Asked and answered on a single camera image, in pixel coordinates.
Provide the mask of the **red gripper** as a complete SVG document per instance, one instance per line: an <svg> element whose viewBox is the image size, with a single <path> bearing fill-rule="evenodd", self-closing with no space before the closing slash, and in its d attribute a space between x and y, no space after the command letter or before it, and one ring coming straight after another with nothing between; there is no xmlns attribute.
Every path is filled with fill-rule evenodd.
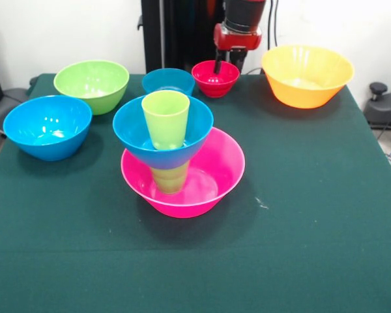
<svg viewBox="0 0 391 313"><path fill-rule="evenodd" d="M224 23L217 23L214 27L214 44L217 48L214 62L215 74L220 73L223 51L241 49L238 52L237 68L242 72L247 50L255 50L260 45L263 32L260 27L253 33L238 33L229 30Z"/></svg>

